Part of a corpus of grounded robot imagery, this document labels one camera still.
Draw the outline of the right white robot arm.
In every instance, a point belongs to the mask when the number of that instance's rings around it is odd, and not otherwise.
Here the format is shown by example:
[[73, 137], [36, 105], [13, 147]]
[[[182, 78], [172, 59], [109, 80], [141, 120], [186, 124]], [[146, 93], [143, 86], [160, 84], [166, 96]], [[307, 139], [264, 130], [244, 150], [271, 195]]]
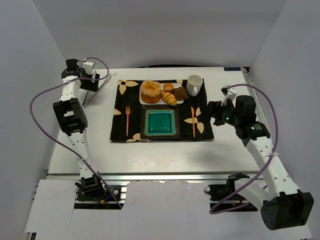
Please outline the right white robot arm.
[[226, 181], [226, 196], [210, 210], [218, 214], [218, 206], [236, 195], [244, 197], [258, 211], [269, 230], [304, 226], [314, 205], [309, 192], [302, 192], [285, 170], [274, 151], [274, 144], [266, 126], [257, 121], [256, 102], [253, 97], [240, 95], [232, 102], [210, 101], [208, 110], [214, 124], [231, 125], [237, 137], [254, 158], [266, 189], [255, 184], [255, 178], [244, 173], [230, 175]]

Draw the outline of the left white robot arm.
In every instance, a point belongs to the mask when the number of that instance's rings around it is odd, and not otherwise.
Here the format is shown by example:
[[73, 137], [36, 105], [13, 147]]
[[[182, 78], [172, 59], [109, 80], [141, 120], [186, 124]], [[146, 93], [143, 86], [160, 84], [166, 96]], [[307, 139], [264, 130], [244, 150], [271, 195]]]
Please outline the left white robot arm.
[[78, 99], [79, 89], [97, 92], [100, 75], [94, 70], [95, 63], [84, 61], [79, 66], [77, 59], [66, 60], [66, 69], [61, 73], [62, 81], [66, 84], [62, 89], [59, 101], [53, 103], [53, 110], [60, 129], [71, 142], [76, 152], [80, 170], [80, 182], [75, 185], [84, 195], [99, 199], [105, 193], [99, 178], [94, 174], [95, 167], [91, 163], [91, 153], [87, 142], [86, 128], [88, 120], [82, 104]]

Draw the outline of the large sugared ring bread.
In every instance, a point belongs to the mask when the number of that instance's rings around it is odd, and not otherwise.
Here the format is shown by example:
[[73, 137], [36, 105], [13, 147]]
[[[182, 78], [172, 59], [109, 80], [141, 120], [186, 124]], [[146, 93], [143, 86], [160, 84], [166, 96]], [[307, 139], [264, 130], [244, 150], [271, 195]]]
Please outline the large sugared ring bread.
[[161, 84], [158, 81], [147, 79], [140, 86], [141, 99], [148, 104], [157, 103], [162, 97]]

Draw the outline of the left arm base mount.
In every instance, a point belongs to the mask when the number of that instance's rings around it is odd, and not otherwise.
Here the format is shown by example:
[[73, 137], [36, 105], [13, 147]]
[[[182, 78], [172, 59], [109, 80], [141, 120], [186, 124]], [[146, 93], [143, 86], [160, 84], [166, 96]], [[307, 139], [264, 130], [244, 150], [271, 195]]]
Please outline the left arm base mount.
[[120, 210], [125, 201], [124, 186], [106, 185], [96, 176], [82, 177], [75, 182], [76, 194], [73, 208], [76, 210]]

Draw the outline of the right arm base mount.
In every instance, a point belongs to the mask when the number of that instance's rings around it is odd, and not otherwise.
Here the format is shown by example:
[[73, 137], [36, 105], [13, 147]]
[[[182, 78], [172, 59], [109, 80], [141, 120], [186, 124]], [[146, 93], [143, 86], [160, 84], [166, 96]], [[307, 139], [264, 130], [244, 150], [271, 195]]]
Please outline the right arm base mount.
[[204, 188], [204, 193], [209, 196], [210, 208], [214, 208], [212, 214], [219, 212], [257, 212], [257, 208], [248, 202], [243, 196], [236, 194], [216, 206], [219, 201], [235, 191], [235, 181], [249, 179], [245, 173], [229, 175], [224, 184], [210, 184]]

